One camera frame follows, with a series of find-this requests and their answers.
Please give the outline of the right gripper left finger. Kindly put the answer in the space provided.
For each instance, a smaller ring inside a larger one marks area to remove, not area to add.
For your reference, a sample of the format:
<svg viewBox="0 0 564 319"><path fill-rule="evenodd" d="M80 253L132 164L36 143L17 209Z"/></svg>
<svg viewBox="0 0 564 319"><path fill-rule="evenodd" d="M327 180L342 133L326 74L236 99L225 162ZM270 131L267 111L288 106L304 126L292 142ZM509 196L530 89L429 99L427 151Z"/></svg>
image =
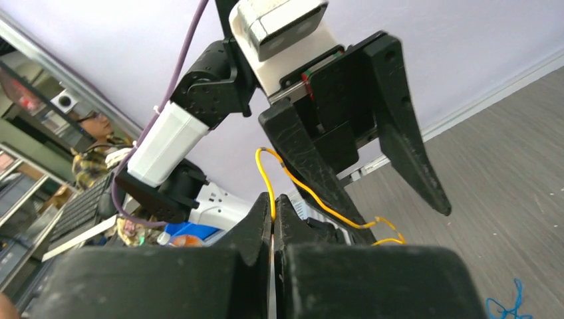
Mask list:
<svg viewBox="0 0 564 319"><path fill-rule="evenodd" d="M32 318L266 318L270 226L262 193L209 247L87 247L55 264Z"/></svg>

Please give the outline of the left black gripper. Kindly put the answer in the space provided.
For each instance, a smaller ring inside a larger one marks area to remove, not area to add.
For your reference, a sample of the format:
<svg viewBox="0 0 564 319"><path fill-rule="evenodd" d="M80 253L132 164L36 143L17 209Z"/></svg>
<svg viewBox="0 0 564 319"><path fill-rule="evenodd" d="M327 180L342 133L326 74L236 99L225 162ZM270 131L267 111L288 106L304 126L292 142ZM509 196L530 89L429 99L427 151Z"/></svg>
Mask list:
<svg viewBox="0 0 564 319"><path fill-rule="evenodd" d="M282 97L259 115L259 123L290 172L323 203L366 223L336 174L358 162L358 149L377 127L380 148L396 172L431 208L450 215L452 205L422 140L398 38L380 32L365 47L333 47L279 83ZM361 92L366 85L376 121Z"/></svg>

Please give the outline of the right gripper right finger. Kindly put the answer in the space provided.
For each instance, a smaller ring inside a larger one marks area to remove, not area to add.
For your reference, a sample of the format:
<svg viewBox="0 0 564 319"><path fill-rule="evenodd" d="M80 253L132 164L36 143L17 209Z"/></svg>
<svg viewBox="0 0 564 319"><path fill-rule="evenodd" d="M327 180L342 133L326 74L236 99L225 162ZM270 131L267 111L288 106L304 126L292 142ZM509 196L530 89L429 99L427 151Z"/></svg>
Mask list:
<svg viewBox="0 0 564 319"><path fill-rule="evenodd" d="M278 318L485 318L464 261L428 245L328 243L276 200Z"/></svg>

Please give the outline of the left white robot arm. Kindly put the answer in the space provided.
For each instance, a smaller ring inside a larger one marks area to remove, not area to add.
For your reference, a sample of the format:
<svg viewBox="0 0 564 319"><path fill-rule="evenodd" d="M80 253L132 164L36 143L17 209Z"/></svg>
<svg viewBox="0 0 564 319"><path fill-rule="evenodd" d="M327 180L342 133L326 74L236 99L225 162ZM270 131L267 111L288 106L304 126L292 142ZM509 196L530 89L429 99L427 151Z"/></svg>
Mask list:
<svg viewBox="0 0 564 319"><path fill-rule="evenodd" d="M223 39L185 75L176 72L155 115L120 162L113 189L131 195L161 223L189 221L232 230L249 213L186 155L230 114L259 115L272 154L299 193L346 229L373 243L337 174L377 139L410 187L442 215L451 203L426 153L400 39L378 31L338 44L323 22L327 1L218 1Z"/></svg>

